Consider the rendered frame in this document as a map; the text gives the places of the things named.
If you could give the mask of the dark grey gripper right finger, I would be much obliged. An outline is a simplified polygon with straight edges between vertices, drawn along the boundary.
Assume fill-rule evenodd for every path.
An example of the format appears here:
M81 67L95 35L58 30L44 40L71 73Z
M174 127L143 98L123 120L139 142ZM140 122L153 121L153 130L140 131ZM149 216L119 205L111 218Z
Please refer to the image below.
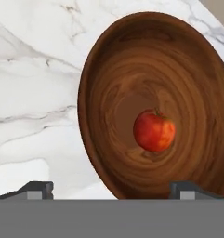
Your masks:
M224 200L224 196L205 191L190 181L171 182L169 198L175 200Z

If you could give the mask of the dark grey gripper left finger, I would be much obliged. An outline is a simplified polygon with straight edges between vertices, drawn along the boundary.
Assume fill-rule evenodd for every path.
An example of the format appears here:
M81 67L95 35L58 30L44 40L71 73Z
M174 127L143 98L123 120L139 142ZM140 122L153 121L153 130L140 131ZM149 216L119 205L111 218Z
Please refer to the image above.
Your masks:
M53 200L52 181L30 181L17 191L0 195L0 200Z

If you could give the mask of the red apple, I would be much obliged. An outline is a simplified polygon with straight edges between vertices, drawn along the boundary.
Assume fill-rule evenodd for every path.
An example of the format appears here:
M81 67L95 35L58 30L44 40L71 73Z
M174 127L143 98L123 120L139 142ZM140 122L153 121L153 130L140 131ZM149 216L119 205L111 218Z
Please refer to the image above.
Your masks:
M135 120L133 134L136 143L149 152L162 152L173 142L174 122L159 111L146 110Z

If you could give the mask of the brown wooden bowl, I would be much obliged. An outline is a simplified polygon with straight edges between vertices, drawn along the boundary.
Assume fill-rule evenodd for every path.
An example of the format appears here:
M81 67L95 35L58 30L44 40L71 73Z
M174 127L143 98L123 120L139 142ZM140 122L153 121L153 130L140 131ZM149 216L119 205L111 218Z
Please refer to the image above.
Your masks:
M176 125L164 152L134 141L147 108ZM224 62L185 21L140 12L107 28L82 70L78 118L89 160L117 198L165 198L177 180L224 195Z

